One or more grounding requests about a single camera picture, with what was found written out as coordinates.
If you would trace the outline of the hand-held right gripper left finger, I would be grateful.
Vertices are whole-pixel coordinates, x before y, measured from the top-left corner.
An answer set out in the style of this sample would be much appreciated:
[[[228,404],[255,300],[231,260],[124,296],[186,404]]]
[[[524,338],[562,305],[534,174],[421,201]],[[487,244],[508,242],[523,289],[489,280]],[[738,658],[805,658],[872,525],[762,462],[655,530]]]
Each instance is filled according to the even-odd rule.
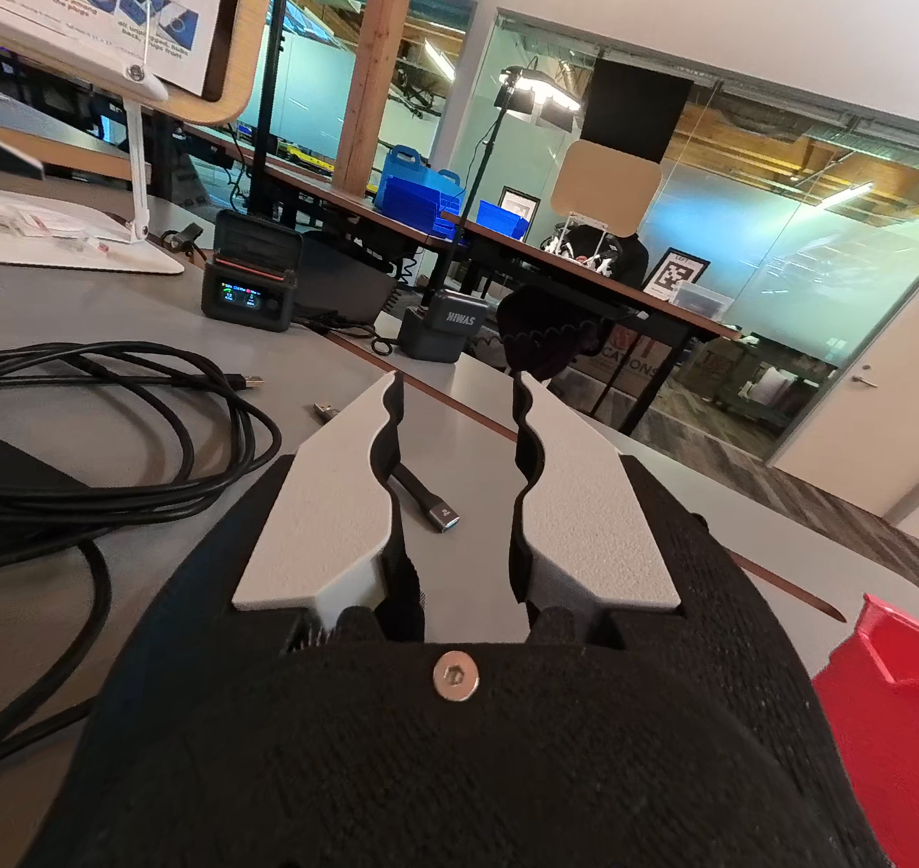
[[[402,395],[391,371],[301,444],[235,589],[234,609],[305,609],[320,624],[335,624],[344,609],[384,600],[382,554],[395,511],[372,451],[398,424]]]

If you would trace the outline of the red plastic bin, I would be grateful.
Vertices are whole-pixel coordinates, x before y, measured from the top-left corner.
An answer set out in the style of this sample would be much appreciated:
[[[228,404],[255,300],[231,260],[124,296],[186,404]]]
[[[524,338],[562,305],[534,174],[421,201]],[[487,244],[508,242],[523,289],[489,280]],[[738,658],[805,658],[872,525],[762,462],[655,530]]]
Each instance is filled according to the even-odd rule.
[[[813,679],[870,827],[890,862],[918,865],[918,622],[865,594],[855,629]]]

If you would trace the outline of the cardboard box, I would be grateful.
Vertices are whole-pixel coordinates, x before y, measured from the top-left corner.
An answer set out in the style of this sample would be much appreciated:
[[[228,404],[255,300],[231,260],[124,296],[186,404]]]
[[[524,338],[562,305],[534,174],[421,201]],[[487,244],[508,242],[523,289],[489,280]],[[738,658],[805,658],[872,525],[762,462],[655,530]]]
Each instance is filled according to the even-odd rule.
[[[670,346],[616,325],[596,355],[576,357],[572,368],[601,385],[618,371],[612,388],[637,398],[670,352]]]

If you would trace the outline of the dark green cart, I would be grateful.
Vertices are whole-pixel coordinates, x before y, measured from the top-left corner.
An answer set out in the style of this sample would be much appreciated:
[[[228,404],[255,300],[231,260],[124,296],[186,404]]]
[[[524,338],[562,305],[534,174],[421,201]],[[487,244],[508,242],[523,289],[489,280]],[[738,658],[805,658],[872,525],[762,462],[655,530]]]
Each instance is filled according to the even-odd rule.
[[[695,346],[675,380],[718,410],[782,434],[837,369],[769,339],[718,338]]]

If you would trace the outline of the black charger with display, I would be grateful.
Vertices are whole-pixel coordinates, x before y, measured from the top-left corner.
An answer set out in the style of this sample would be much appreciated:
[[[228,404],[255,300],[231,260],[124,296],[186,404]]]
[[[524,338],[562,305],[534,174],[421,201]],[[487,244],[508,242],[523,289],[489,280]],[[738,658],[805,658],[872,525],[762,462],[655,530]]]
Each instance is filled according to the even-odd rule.
[[[291,325],[303,237],[280,224],[221,210],[205,260],[201,311],[213,320],[283,333]]]

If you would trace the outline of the clear plastic box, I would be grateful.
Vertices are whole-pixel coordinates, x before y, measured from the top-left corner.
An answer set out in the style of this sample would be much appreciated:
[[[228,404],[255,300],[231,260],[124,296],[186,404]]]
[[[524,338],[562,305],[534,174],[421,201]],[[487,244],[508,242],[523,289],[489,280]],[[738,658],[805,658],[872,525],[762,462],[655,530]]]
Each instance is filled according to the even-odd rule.
[[[733,305],[734,299],[698,283],[683,280],[675,286],[670,302],[681,310],[719,323]]]

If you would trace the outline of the white double door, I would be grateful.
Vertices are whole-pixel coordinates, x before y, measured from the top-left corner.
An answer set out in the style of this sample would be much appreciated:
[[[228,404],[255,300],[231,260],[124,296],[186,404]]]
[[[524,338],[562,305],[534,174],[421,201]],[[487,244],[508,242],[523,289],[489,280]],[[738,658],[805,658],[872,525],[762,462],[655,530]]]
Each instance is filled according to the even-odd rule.
[[[917,536],[917,284],[821,387],[767,464]]]

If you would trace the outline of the low blue bin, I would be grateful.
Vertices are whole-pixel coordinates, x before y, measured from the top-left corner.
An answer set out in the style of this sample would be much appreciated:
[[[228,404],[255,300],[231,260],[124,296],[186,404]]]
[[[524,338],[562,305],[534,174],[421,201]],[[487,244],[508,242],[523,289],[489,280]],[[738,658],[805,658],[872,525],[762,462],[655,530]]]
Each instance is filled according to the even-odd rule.
[[[522,241],[529,230],[529,221],[524,217],[485,200],[479,202],[475,223],[517,241]]]

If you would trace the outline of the framed picture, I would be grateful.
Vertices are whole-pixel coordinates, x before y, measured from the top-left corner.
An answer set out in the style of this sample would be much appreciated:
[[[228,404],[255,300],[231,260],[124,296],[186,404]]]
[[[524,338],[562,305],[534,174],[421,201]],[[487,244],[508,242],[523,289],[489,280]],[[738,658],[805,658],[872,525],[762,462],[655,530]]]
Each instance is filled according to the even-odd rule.
[[[515,214],[519,219],[527,223],[527,229],[524,231],[522,240],[526,239],[529,228],[538,212],[540,199],[528,193],[524,193],[509,185],[505,185],[499,196],[498,207]]]

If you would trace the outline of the small clear packets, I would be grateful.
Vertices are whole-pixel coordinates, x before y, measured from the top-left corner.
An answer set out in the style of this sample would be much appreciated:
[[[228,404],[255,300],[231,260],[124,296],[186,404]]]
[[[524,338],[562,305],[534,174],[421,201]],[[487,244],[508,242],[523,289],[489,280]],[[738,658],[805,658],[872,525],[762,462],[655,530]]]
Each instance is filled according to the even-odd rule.
[[[95,234],[95,228],[84,219],[47,209],[2,201],[1,231],[3,234],[30,240],[63,240],[65,245],[80,252],[98,250],[109,252],[109,244]]]

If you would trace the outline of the black panel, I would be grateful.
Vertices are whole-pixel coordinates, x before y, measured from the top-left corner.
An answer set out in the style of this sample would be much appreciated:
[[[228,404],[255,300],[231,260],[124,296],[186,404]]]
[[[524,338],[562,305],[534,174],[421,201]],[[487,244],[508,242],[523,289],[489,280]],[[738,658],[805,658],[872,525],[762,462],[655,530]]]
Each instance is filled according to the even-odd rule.
[[[596,61],[580,139],[661,163],[694,82],[626,63]]]

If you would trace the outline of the black pole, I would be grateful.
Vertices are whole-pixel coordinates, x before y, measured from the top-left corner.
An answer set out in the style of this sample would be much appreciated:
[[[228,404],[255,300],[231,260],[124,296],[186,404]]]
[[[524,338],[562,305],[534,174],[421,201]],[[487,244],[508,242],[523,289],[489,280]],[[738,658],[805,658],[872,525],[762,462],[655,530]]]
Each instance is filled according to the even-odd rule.
[[[265,219],[271,219],[273,215],[267,158],[271,139],[271,120],[274,94],[277,88],[286,3],[287,0],[271,0],[269,39],[263,69],[258,123],[255,133],[255,149],[250,166],[248,214]]]

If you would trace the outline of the light stand with lamp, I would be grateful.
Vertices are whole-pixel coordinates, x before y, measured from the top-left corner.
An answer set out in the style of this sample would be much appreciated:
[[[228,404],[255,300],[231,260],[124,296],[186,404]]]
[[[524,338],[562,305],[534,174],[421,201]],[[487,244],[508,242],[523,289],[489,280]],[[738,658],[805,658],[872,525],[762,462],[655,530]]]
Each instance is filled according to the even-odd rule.
[[[460,243],[475,198],[478,195],[482,178],[492,157],[496,140],[501,126],[509,113],[516,115],[537,116],[551,126],[566,132],[571,132],[575,114],[582,108],[582,100],[573,93],[563,89],[557,81],[550,78],[544,71],[537,68],[522,66],[509,66],[501,71],[499,88],[494,102],[498,109],[490,133],[486,136],[486,144],[477,173],[468,189],[465,204],[459,214],[453,239],[444,254],[437,257],[433,273],[429,278],[426,291],[422,297],[421,305],[427,308],[431,305],[434,294],[443,288],[447,278],[448,269],[458,258]]]

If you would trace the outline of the instruction sheet board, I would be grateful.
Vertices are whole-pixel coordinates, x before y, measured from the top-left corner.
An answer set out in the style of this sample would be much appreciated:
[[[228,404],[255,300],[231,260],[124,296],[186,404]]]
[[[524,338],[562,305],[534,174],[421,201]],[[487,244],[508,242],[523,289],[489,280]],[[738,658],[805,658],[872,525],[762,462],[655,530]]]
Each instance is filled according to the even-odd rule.
[[[195,125],[234,120],[269,0],[1,0],[1,44]]]

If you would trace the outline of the wooden post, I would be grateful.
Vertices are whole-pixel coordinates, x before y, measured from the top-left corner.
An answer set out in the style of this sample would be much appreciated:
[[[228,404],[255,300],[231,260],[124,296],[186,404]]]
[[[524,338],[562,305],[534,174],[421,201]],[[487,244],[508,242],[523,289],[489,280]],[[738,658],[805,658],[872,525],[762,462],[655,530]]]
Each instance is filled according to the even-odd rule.
[[[373,167],[410,0],[368,0],[332,185],[362,197]]]

